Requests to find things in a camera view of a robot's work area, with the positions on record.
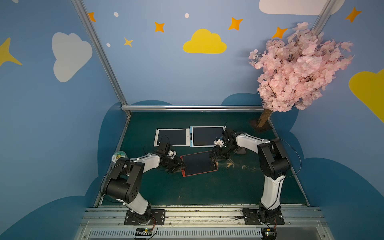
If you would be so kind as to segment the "red framed drawing tablet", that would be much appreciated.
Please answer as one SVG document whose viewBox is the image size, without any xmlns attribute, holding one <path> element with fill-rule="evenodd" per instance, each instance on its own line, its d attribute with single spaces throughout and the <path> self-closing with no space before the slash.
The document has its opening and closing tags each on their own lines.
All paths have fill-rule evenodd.
<svg viewBox="0 0 384 240">
<path fill-rule="evenodd" d="M 218 170 L 217 162 L 211 158 L 211 151 L 194 153 L 181 156 L 184 164 L 182 168 L 183 177 L 190 177 Z"/>
</svg>

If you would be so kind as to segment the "white framed drawing tablet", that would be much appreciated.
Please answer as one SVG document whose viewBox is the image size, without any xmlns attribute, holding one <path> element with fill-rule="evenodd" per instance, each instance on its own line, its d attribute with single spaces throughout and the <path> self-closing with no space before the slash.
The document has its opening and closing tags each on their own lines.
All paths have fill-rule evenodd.
<svg viewBox="0 0 384 240">
<path fill-rule="evenodd" d="M 186 147 L 190 145 L 190 129 L 157 129 L 154 147 L 159 147 L 161 142 L 172 146 Z"/>
</svg>

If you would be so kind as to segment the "grey blue wiping cloth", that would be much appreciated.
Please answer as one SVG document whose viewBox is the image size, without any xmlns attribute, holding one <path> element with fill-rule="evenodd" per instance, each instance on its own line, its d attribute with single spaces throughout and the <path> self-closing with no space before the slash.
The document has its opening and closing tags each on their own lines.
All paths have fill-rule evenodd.
<svg viewBox="0 0 384 240">
<path fill-rule="evenodd" d="M 237 147 L 237 148 L 234 150 L 234 153 L 235 153 L 235 154 L 238 154 L 238 155 L 245 155 L 245 154 L 246 154 L 246 149 L 243 148 L 243 147 Z"/>
</svg>

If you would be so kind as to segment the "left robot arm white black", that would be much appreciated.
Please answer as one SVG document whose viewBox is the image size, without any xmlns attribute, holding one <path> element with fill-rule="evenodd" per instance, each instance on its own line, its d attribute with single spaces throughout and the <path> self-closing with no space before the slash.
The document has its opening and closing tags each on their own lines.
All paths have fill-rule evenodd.
<svg viewBox="0 0 384 240">
<path fill-rule="evenodd" d="M 150 203 L 140 194 L 143 174 L 159 167 L 174 173 L 184 168 L 185 164 L 169 143 L 161 143 L 154 153 L 138 158 L 117 159 L 104 177 L 101 193 L 143 216 L 150 208 Z"/>
</svg>

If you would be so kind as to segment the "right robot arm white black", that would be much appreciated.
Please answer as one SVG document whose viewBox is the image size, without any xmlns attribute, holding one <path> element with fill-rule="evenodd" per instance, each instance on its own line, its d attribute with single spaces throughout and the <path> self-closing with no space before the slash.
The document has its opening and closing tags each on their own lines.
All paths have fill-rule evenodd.
<svg viewBox="0 0 384 240">
<path fill-rule="evenodd" d="M 228 160 L 242 149 L 258 154 L 260 168 L 265 176 L 263 196 L 259 205 L 260 214 L 265 218 L 277 215 L 281 208 L 282 186 L 287 172 L 292 167 L 282 141 L 265 140 L 225 129 L 222 136 L 214 140 L 210 157 Z"/>
</svg>

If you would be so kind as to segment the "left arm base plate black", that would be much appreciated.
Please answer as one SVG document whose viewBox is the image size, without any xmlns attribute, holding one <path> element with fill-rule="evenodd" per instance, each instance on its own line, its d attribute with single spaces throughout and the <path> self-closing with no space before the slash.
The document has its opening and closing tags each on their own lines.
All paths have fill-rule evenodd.
<svg viewBox="0 0 384 240">
<path fill-rule="evenodd" d="M 124 225 L 125 226 L 152 226 L 165 224 L 166 210 L 151 210 L 145 212 L 143 215 L 139 215 L 135 212 L 128 210 L 126 212 Z"/>
</svg>

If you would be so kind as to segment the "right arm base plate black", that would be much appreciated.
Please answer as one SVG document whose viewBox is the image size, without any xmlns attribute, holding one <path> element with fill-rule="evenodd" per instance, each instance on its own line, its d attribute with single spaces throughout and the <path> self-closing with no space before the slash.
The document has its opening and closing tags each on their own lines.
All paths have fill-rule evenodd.
<svg viewBox="0 0 384 240">
<path fill-rule="evenodd" d="M 283 218 L 281 207 L 274 210 L 261 209 L 242 209 L 243 217 L 246 225 L 256 225 L 258 223 L 275 226 L 284 225 L 285 220 Z"/>
</svg>

